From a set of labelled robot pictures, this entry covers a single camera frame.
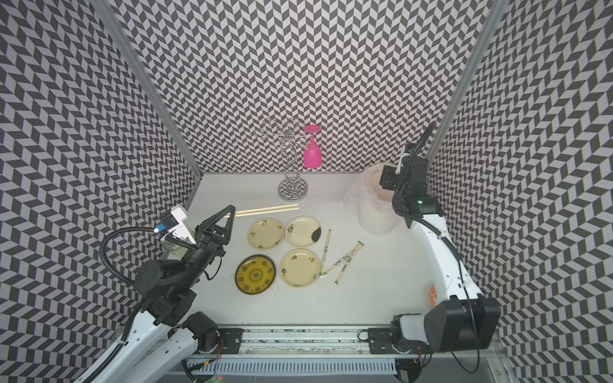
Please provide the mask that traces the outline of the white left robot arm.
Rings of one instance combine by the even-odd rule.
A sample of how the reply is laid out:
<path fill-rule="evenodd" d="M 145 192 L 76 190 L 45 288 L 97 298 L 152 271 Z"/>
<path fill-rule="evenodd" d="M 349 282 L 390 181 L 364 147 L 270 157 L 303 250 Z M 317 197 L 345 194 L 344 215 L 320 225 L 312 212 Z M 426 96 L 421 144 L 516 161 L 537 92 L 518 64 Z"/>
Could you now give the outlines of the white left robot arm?
<path fill-rule="evenodd" d="M 228 205 L 208 217 L 196 228 L 195 236 L 185 241 L 172 231 L 184 219 L 166 216 L 145 232 L 185 248 L 181 259 L 154 259 L 143 263 L 135 279 L 121 274 L 107 255 L 109 242 L 139 227 L 121 228 L 102 240 L 99 255 L 103 265 L 120 282 L 132 287 L 140 302 L 132 309 L 118 338 L 77 380 L 79 382 L 156 382 L 175 365 L 187 365 L 196 352 L 218 360 L 224 340 L 218 325 L 205 313 L 192 313 L 196 298 L 193 287 L 207 267 L 225 256 L 231 240 L 236 209 Z"/>

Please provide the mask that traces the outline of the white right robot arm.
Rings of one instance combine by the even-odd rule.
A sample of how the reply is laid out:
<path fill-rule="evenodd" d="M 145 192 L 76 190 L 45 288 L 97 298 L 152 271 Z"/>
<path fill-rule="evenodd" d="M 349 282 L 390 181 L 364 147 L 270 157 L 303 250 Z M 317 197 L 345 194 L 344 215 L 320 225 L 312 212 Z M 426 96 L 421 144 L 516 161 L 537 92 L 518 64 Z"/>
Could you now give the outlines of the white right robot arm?
<path fill-rule="evenodd" d="M 398 163 L 384 167 L 379 181 L 392 191 L 394 212 L 425 251 L 437 292 L 427 314 L 396 314 L 388 330 L 367 330 L 372 354 L 394 354 L 394 377 L 399 382 L 415 382 L 434 354 L 449 353 L 458 361 L 458 352 L 473 351 L 474 367 L 461 369 L 477 373 L 481 353 L 489 348 L 501 318 L 501 305 L 485 297 L 470 276 L 451 239 L 442 205 L 427 191 L 428 161 L 419 154 L 436 127 L 430 124 L 416 142 L 408 143 Z"/>

